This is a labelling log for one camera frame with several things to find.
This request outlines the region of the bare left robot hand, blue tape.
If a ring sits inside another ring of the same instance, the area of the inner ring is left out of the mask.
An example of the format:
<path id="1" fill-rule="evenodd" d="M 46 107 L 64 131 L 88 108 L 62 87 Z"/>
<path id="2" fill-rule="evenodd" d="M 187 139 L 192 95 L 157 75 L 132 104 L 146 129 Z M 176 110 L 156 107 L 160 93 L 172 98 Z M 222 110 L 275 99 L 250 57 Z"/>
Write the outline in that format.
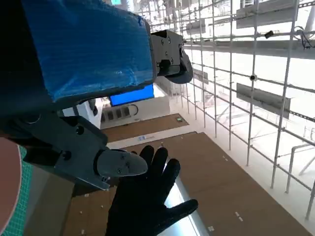
<path id="1" fill-rule="evenodd" d="M 147 21 L 100 0 L 0 3 L 0 135 L 27 150 L 24 161 L 73 182 L 147 171 L 144 159 L 107 147 L 81 116 L 58 112 L 152 84 L 192 80 L 181 35 L 151 32 Z"/>

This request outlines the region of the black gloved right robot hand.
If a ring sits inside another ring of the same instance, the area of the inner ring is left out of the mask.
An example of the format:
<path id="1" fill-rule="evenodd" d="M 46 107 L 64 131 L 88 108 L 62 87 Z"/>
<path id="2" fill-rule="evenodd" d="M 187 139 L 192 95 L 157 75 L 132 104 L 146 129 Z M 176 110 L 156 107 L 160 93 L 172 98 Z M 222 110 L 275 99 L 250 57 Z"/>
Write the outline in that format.
<path id="1" fill-rule="evenodd" d="M 165 201 L 175 184 L 181 166 L 168 150 L 145 146 L 141 152 L 148 164 L 146 173 L 120 179 L 108 212 L 107 236 L 157 236 L 198 208 L 190 199 L 168 208 Z"/>

